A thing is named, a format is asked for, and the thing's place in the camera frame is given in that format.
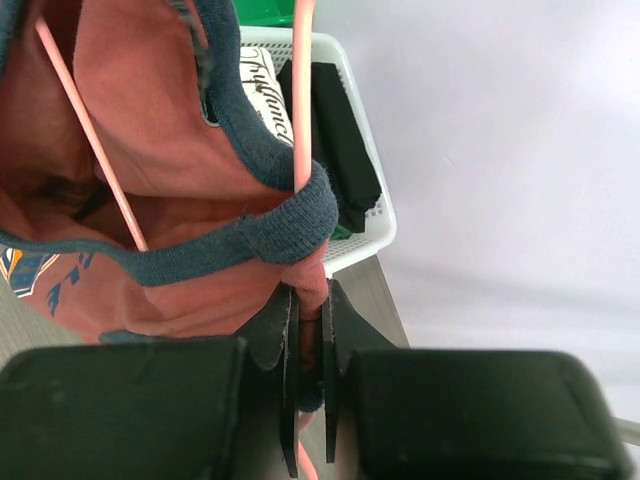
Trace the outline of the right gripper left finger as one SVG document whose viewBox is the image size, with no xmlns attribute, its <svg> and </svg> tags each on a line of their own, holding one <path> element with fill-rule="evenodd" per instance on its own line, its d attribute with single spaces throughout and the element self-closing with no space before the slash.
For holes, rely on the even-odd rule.
<svg viewBox="0 0 640 480">
<path fill-rule="evenodd" d="M 280 286 L 230 336 L 15 355 L 1 372 L 2 477 L 295 477 L 298 313 Z"/>
</svg>

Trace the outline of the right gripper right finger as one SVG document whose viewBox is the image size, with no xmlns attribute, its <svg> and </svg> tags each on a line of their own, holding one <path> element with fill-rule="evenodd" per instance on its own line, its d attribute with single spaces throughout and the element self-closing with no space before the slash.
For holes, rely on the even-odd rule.
<svg viewBox="0 0 640 480">
<path fill-rule="evenodd" d="M 326 459 L 339 479 L 629 479 L 604 394 L 557 351 L 395 346 L 331 281 Z"/>
</svg>

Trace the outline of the red tank top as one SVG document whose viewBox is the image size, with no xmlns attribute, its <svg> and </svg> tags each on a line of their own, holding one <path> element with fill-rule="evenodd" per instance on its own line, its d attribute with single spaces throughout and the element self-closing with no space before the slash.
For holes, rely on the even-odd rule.
<svg viewBox="0 0 640 480">
<path fill-rule="evenodd" d="M 1 5 L 1 274 L 88 342 L 227 335 L 280 285 L 328 296 L 314 165 L 240 79 L 229 1 Z"/>
</svg>

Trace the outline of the green plastic tray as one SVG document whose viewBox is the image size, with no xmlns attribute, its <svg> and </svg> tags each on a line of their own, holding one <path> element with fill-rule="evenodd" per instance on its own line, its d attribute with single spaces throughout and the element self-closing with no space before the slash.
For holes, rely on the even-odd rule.
<svg viewBox="0 0 640 480">
<path fill-rule="evenodd" d="M 234 0 L 242 26 L 290 27 L 293 22 L 293 0 Z"/>
</svg>

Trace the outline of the pink wire hanger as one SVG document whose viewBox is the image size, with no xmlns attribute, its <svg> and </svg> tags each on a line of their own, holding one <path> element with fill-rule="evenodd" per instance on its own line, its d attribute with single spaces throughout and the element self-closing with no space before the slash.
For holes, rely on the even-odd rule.
<svg viewBox="0 0 640 480">
<path fill-rule="evenodd" d="M 311 154 L 311 18 L 293 28 L 293 145 L 258 117 L 240 77 L 239 27 L 228 1 L 86 1 L 65 63 L 46 21 L 36 32 L 115 202 L 112 220 L 144 258 L 168 254 L 150 277 L 109 280 L 102 341 L 232 333 L 278 284 L 295 289 L 303 369 L 329 287 L 322 258 L 337 207 Z"/>
</svg>

